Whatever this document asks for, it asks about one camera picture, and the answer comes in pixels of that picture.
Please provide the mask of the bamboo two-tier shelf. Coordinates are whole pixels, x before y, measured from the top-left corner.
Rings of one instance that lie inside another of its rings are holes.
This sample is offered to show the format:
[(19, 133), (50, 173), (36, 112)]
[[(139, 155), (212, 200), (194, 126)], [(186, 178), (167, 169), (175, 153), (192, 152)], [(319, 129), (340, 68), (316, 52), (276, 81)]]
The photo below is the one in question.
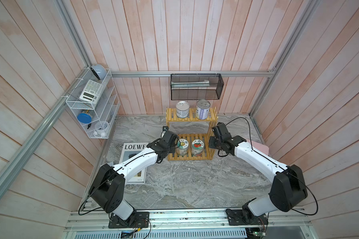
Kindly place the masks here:
[(175, 108), (167, 108), (166, 110), (166, 124), (170, 127), (171, 122), (179, 123), (208, 123), (207, 133), (198, 133), (194, 130), (191, 133), (177, 133), (179, 138), (186, 139), (191, 144), (195, 139), (200, 139), (204, 142), (204, 150), (199, 156), (192, 156), (191, 150), (188, 150), (186, 156), (179, 156), (177, 153), (171, 153), (168, 155), (168, 161), (183, 161), (183, 160), (212, 160), (215, 154), (215, 149), (209, 148), (209, 138), (213, 136), (212, 128), (217, 125), (218, 116), (216, 107), (211, 107), (209, 110), (208, 117), (206, 119), (199, 119), (195, 116), (196, 108), (190, 108), (189, 116), (187, 118), (177, 117), (177, 110)]

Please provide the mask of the white label tin can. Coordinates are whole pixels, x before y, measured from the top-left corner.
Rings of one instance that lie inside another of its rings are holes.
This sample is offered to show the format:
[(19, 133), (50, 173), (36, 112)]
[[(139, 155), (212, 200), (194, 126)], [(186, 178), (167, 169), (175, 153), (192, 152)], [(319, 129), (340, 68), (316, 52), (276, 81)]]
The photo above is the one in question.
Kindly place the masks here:
[(189, 116), (189, 103), (186, 101), (179, 101), (176, 104), (176, 116), (179, 118), (187, 118)]

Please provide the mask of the sunflower lid seed jar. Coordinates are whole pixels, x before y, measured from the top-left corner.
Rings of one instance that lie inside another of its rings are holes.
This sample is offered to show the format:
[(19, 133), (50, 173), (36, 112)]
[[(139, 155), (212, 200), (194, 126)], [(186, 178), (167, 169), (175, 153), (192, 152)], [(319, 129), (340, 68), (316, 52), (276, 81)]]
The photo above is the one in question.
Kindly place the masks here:
[(184, 138), (179, 139), (177, 146), (176, 146), (176, 154), (178, 156), (187, 156), (188, 155), (188, 147), (189, 147), (189, 143), (186, 139), (184, 139)]

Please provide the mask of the purple label tin can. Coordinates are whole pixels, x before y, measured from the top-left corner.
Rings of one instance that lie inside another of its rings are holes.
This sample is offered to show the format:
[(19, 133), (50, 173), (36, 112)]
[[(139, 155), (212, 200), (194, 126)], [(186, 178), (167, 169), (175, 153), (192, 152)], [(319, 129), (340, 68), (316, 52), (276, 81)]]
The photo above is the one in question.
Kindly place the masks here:
[(205, 120), (208, 117), (210, 102), (208, 100), (199, 100), (196, 104), (196, 117)]

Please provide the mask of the tomato lid seed jar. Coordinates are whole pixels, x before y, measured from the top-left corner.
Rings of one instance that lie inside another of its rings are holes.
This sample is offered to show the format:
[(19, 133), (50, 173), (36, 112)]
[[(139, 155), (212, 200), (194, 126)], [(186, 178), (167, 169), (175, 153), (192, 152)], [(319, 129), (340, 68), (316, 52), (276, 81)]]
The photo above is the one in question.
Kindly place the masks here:
[(204, 142), (201, 139), (195, 139), (191, 143), (192, 156), (201, 156), (204, 150)]

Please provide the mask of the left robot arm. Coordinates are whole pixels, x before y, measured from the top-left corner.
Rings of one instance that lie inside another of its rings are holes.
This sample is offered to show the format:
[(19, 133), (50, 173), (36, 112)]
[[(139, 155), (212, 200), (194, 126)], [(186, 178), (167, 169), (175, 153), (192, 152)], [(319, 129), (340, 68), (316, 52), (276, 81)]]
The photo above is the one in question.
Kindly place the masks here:
[(174, 153), (178, 141), (177, 134), (167, 130), (130, 159), (114, 166), (102, 165), (87, 198), (92, 198), (112, 220), (118, 220), (127, 227), (136, 225), (136, 210), (124, 199), (125, 185), (138, 172), (161, 163), (170, 153)]

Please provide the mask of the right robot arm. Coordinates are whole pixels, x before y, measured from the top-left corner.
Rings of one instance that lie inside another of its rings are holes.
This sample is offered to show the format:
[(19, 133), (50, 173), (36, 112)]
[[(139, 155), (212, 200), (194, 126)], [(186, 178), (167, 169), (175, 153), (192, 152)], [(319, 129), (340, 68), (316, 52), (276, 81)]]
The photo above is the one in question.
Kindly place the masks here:
[(289, 212), (308, 197), (301, 168), (296, 165), (288, 166), (270, 158), (241, 136), (231, 136), (222, 122), (214, 126), (212, 132), (214, 136), (211, 136), (208, 142), (211, 148), (246, 161), (272, 183), (267, 195), (245, 203), (240, 213), (233, 216), (234, 211), (227, 210), (229, 217), (237, 218), (246, 225), (254, 224), (267, 213), (277, 210)]

